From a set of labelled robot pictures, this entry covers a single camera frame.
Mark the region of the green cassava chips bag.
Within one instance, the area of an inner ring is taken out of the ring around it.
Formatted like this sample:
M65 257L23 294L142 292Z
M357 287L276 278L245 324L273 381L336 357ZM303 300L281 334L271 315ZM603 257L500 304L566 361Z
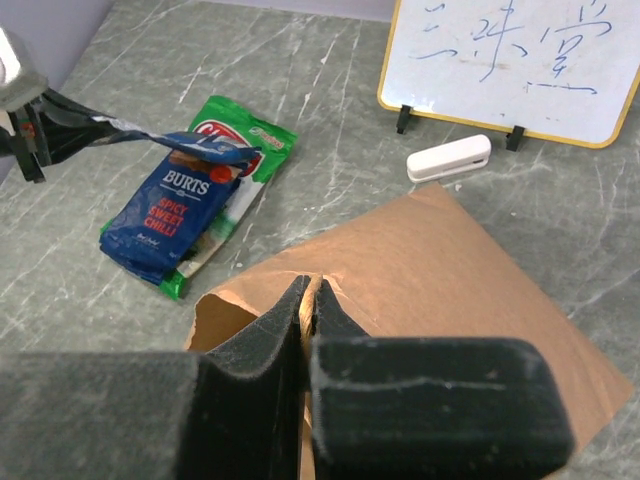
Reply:
M169 153L101 230L101 251L172 299L231 237L285 163L296 133L211 96Z

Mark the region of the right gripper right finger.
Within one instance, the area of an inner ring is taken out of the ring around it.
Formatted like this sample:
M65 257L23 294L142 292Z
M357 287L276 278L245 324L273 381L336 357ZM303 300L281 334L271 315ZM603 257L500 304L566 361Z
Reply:
M335 333L342 309L307 288L307 359L319 479L541 479L574 435L547 362L503 337Z

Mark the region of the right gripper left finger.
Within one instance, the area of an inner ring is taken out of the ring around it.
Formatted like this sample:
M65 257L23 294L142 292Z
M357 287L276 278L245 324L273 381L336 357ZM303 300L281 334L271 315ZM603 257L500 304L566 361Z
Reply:
M297 478L308 283L206 353L3 354L2 477Z

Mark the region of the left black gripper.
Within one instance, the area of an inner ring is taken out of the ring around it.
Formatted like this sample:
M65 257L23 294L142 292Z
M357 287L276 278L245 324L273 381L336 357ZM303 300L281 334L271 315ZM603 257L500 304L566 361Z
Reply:
M26 181L43 183L42 168L62 163L94 142L119 133L111 120L47 89L42 94L42 122L34 107L1 113L1 152L16 158Z

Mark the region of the blue Kettle crisps bag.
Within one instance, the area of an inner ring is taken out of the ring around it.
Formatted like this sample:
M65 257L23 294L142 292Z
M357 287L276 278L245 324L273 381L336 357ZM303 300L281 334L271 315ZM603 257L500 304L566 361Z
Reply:
M243 146L222 134L205 135L185 131L157 134L116 117L112 117L111 124L119 130L119 133L96 141L92 146L148 140L209 163L227 165L249 163L259 155L260 151L259 147Z

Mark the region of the brown paper bag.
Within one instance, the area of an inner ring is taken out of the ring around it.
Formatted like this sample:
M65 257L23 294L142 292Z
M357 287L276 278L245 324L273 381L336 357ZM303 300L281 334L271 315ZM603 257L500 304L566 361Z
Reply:
M574 451L631 395L631 384L619 370L439 186L396 199L217 286L196 305L189 349L206 353L221 345L270 310L301 276L330 286L342 309L335 333L530 343L551 369ZM298 310L303 388L295 479L306 469L315 472L307 288Z

